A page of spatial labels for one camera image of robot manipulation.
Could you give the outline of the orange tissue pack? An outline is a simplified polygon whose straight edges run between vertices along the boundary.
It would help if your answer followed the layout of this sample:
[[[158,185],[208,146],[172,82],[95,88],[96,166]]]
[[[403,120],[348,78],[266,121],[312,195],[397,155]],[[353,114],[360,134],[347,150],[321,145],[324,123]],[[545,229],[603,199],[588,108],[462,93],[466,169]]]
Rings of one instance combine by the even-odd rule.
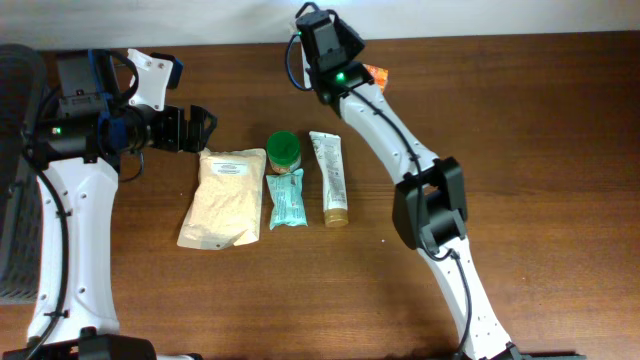
[[[380,88],[381,92],[384,92],[389,83],[389,71],[369,64],[365,64],[365,68],[371,74],[375,84]]]

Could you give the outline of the white tube gold cap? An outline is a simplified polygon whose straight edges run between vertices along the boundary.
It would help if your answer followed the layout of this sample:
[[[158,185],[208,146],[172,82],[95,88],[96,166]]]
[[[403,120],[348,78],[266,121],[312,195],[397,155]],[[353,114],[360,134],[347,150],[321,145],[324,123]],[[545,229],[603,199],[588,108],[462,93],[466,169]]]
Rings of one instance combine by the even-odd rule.
[[[341,138],[317,131],[310,131],[309,136],[322,175],[325,226],[345,226],[349,218]]]

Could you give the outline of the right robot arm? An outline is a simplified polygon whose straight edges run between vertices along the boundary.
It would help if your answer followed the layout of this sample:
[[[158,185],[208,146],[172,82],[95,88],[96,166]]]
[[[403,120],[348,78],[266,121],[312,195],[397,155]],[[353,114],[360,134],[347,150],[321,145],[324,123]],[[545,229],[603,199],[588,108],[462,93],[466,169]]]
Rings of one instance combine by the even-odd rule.
[[[427,263],[458,332],[456,359],[520,359],[475,268],[462,168],[426,148],[394,113],[357,56],[364,40],[333,9],[304,3],[295,15],[310,90],[353,128],[395,186],[392,220]]]

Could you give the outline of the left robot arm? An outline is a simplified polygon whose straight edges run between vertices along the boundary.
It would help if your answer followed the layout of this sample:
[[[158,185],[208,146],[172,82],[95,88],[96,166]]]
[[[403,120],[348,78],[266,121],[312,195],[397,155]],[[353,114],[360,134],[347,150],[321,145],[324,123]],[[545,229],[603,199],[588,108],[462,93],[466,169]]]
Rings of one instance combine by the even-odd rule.
[[[145,148],[201,151],[209,111],[169,106],[183,65],[130,49],[57,58],[47,84],[32,48],[1,48],[1,300],[30,303],[23,348],[9,359],[153,359],[120,332],[111,287],[111,217],[121,159]]]

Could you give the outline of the teal snack packet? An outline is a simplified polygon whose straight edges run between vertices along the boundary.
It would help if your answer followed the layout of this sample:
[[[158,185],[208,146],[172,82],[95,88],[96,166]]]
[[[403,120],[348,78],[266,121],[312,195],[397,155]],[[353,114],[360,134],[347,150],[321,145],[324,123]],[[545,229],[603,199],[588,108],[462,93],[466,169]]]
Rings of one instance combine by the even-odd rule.
[[[266,182],[273,209],[269,228],[282,225],[296,227],[307,226],[307,217],[302,196],[304,170],[296,169],[292,173],[267,175]]]

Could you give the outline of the beige grain pouch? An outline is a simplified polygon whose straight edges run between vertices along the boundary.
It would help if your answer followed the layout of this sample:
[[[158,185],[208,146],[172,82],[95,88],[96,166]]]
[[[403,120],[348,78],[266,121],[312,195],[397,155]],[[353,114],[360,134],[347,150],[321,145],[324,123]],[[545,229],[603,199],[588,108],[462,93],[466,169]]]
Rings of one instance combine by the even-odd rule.
[[[266,152],[254,148],[199,153],[199,184],[184,218],[177,245],[223,250],[260,237]]]

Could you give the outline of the green lid jar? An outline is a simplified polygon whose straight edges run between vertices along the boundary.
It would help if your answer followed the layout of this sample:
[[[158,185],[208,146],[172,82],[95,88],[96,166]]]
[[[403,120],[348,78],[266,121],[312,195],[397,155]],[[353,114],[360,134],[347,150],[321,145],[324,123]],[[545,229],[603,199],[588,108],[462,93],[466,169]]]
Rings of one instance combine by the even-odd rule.
[[[300,142],[292,132],[273,133],[267,141],[266,152],[271,168],[277,174],[291,173],[300,167]]]

